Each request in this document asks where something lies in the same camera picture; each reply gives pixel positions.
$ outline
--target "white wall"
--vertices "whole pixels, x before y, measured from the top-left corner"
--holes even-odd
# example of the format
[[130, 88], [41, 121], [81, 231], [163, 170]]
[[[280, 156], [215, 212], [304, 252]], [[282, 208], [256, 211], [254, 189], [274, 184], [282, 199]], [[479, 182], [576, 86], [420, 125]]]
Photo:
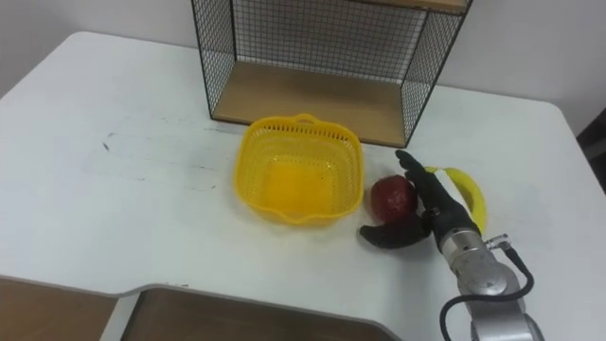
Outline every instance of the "white wall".
[[[606, 1], [475, 0], [440, 83], [558, 105], [579, 133], [606, 108]], [[0, 0], [0, 96], [79, 30], [195, 46], [189, 0]]]

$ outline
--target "black cable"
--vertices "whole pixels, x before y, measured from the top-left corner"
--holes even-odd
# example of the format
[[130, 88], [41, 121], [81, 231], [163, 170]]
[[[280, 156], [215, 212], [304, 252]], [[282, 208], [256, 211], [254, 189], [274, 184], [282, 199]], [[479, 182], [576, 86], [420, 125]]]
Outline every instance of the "black cable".
[[512, 300], [520, 299], [526, 296], [534, 287], [534, 277], [528, 271], [528, 268], [518, 255], [518, 253], [512, 248], [508, 248], [505, 250], [505, 255], [513, 262], [513, 264], [526, 276], [526, 285], [524, 288], [519, 291], [500, 296], [490, 296], [490, 295], [462, 295], [457, 296], [455, 298], [450, 299], [448, 302], [444, 304], [442, 310], [439, 312], [439, 329], [442, 332], [442, 337], [444, 337], [445, 341], [452, 341], [451, 336], [448, 334], [448, 330], [446, 328], [446, 314], [448, 311], [453, 308], [455, 304], [471, 302], [471, 301], [482, 301], [482, 302], [509, 302]]

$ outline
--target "wire mesh shelf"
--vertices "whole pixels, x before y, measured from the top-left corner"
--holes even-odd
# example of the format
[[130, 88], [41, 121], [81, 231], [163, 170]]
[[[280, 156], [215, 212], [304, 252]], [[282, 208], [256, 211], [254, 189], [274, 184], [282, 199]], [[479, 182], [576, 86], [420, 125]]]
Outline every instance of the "wire mesh shelf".
[[314, 111], [349, 126], [363, 141], [403, 147], [471, 0], [191, 4], [211, 117], [250, 123]]

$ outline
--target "wire grid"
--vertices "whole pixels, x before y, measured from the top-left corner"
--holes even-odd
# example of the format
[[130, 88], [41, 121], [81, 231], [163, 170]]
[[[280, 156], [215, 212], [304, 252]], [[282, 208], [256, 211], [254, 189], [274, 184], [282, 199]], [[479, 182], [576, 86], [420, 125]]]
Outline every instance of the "wire grid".
[[464, 16], [429, 12], [401, 87], [406, 145], [425, 109]]
[[238, 60], [401, 81], [426, 12], [347, 0], [233, 0]]
[[212, 113], [236, 63], [230, 0], [192, 0], [198, 47]]

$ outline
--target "table leg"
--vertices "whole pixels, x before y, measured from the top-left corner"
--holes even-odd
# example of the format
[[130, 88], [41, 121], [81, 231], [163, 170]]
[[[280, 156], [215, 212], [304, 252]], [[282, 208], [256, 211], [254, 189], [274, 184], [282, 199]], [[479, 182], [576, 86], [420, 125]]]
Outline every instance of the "table leg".
[[114, 311], [107, 321], [103, 335], [100, 341], [120, 341], [126, 330], [126, 326], [131, 320], [136, 302], [139, 300], [140, 293], [119, 298], [114, 307]]

